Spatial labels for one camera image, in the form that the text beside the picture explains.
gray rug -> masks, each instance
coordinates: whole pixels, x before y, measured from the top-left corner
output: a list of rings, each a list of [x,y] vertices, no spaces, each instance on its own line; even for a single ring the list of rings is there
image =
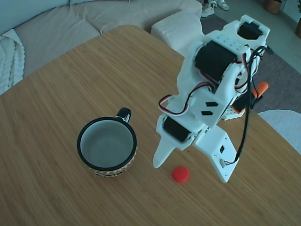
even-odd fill
[[[201,19],[201,22],[204,34],[221,30],[227,24],[226,21],[214,15]],[[256,84],[261,81],[269,84],[269,89],[263,95],[263,99],[254,107],[257,112],[283,109],[301,113],[301,74],[277,54],[271,55],[267,52],[264,54],[254,81]]]

floor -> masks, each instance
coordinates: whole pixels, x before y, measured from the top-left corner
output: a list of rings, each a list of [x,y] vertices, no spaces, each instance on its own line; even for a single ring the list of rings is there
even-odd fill
[[[267,44],[294,69],[301,73],[301,39],[294,33],[297,23],[283,13],[272,15],[262,0],[225,0],[229,11],[215,8],[215,15],[227,22],[247,14],[271,29]]]

wicker basket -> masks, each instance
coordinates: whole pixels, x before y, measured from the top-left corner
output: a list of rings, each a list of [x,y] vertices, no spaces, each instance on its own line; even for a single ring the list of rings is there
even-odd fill
[[[280,0],[266,0],[264,8],[271,14],[277,14],[280,11]]]
[[[299,20],[299,23],[297,25],[297,28],[296,28],[296,35],[301,38],[301,19]]]

mug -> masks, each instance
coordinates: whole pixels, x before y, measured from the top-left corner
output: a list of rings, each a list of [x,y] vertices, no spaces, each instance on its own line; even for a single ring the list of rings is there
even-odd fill
[[[130,117],[131,110],[121,108],[116,117],[94,119],[79,133],[79,156],[95,174],[115,177],[132,165],[137,140]]]

basket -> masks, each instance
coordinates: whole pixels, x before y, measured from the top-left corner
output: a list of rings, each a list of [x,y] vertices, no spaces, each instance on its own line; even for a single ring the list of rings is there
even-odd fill
[[[280,11],[281,3],[280,0],[266,0],[264,8],[271,14],[277,14]]]

